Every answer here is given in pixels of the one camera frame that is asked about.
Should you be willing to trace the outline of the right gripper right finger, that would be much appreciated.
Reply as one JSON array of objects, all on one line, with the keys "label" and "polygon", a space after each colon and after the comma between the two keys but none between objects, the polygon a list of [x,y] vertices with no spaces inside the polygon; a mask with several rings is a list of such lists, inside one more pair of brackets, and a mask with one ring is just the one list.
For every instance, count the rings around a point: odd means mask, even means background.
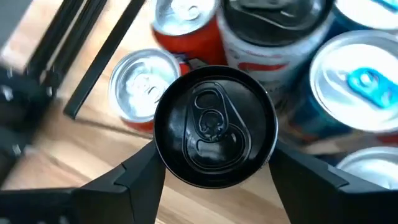
[{"label": "right gripper right finger", "polygon": [[277,142],[272,180],[291,223],[397,223],[397,191]]}]

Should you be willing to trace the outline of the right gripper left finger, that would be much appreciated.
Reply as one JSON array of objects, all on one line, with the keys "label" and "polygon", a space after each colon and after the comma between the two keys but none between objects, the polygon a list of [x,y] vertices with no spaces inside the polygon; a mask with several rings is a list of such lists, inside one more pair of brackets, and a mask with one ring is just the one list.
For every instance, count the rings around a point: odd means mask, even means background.
[{"label": "right gripper left finger", "polygon": [[81,187],[1,191],[1,223],[154,223],[164,180],[151,141]]}]

